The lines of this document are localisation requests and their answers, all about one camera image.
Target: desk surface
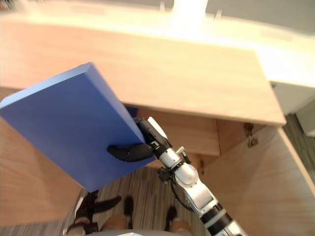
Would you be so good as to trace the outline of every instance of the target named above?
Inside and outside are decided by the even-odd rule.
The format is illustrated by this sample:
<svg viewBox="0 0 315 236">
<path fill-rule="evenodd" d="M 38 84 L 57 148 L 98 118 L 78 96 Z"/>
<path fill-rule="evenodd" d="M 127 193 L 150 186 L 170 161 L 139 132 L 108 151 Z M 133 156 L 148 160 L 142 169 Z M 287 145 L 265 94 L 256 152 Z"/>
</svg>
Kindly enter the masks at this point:
<svg viewBox="0 0 315 236">
<path fill-rule="evenodd" d="M 3 87 L 25 88 L 93 61 L 119 99 L 129 105 L 285 123 L 252 51 L 15 21 L 2 22 L 1 30 Z"/>
</svg>

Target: wooden desk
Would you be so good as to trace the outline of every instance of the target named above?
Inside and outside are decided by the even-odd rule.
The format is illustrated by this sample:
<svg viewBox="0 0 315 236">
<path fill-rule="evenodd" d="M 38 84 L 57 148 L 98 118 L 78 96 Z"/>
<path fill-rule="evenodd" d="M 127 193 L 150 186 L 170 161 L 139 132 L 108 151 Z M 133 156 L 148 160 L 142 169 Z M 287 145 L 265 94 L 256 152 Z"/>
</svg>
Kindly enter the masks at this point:
<svg viewBox="0 0 315 236">
<path fill-rule="evenodd" d="M 124 103 L 140 108 L 140 114 L 157 117 L 172 142 L 190 149 L 194 165 L 204 160 L 202 179 L 251 235 L 312 235 L 315 188 L 278 128 L 285 120 L 253 52 L 18 21 L 3 22 L 1 30 L 2 87 L 22 89 L 93 61 Z M 174 123 L 174 116 L 180 116 L 181 122 Z M 259 139 L 251 149 L 242 129 L 248 121 L 255 124 Z M 7 189 L 1 191 L 1 211 L 11 214 L 0 218 L 1 223 L 64 217 L 80 187 L 4 122 L 1 132 L 6 134 L 0 140 L 5 143 L 0 187 Z M 25 161 L 23 153 L 29 155 L 25 165 L 41 173 L 32 191 L 20 188 L 35 179 L 31 169 L 13 161 Z M 46 169 L 39 163 L 45 163 Z M 19 198 L 11 199 L 13 193 L 20 193 Z M 58 193 L 63 194 L 63 208 L 55 208 Z M 23 205 L 27 199 L 35 201 Z M 23 211 L 38 212 L 42 204 L 46 212 L 54 213 L 25 217 Z M 15 205 L 23 207 L 18 210 Z"/>
</svg>

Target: black cable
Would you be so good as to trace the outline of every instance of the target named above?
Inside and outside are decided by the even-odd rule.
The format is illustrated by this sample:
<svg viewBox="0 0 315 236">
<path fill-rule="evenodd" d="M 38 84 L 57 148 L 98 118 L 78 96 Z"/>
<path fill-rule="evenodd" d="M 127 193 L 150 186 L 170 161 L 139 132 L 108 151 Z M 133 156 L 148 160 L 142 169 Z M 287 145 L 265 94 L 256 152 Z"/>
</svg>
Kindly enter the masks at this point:
<svg viewBox="0 0 315 236">
<path fill-rule="evenodd" d="M 173 194 L 174 194 L 175 199 L 176 199 L 184 208 L 186 208 L 187 210 L 193 211 L 193 209 L 192 209 L 191 207 L 189 207 L 189 206 L 187 206 L 185 203 L 183 203 L 183 202 L 180 200 L 180 198 L 178 197 L 178 195 L 177 195 L 177 193 L 176 193 L 176 191 L 175 191 L 175 188 L 174 188 L 174 180 L 173 180 L 173 179 L 171 179 L 171 189 L 172 189 L 172 192 L 173 192 Z"/>
</svg>

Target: gray floor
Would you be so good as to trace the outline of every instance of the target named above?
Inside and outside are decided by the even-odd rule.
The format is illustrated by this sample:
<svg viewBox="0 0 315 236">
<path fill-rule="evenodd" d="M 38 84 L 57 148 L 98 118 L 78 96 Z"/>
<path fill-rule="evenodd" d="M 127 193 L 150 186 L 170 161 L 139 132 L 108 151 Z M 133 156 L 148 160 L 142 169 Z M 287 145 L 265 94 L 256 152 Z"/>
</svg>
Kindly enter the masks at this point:
<svg viewBox="0 0 315 236">
<path fill-rule="evenodd" d="M 315 138 L 308 137 L 303 133 L 296 115 L 288 115 L 286 120 L 287 124 L 283 129 L 315 184 Z"/>
<path fill-rule="evenodd" d="M 288 115 L 286 118 L 287 125 L 284 126 L 284 130 L 315 183 L 315 138 L 304 135 L 295 115 Z M 168 207 L 175 205 L 179 217 L 191 222 L 195 235 L 209 235 L 200 220 L 174 199 L 169 186 L 159 181 L 155 169 L 143 168 L 104 187 L 99 193 L 99 200 L 115 197 L 116 194 L 122 197 L 131 194 L 134 197 L 136 229 L 162 230 Z M 0 227 L 0 236 L 61 236 L 63 230 L 73 221 L 72 212 L 73 210 L 63 221 Z M 101 227 L 112 214 L 122 212 L 123 204 L 120 203 L 107 212 L 96 214 L 94 220 Z"/>
</svg>

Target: striped carpet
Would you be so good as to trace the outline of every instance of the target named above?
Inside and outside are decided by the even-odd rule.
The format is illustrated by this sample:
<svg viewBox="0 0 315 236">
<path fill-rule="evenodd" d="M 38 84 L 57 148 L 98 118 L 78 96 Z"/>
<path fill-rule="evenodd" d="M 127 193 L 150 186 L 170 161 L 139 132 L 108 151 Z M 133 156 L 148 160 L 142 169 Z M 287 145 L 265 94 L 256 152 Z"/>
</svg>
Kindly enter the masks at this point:
<svg viewBox="0 0 315 236">
<path fill-rule="evenodd" d="M 288 115 L 286 120 L 287 124 L 283 129 L 315 184 L 315 138 L 304 134 L 296 115 Z"/>
</svg>

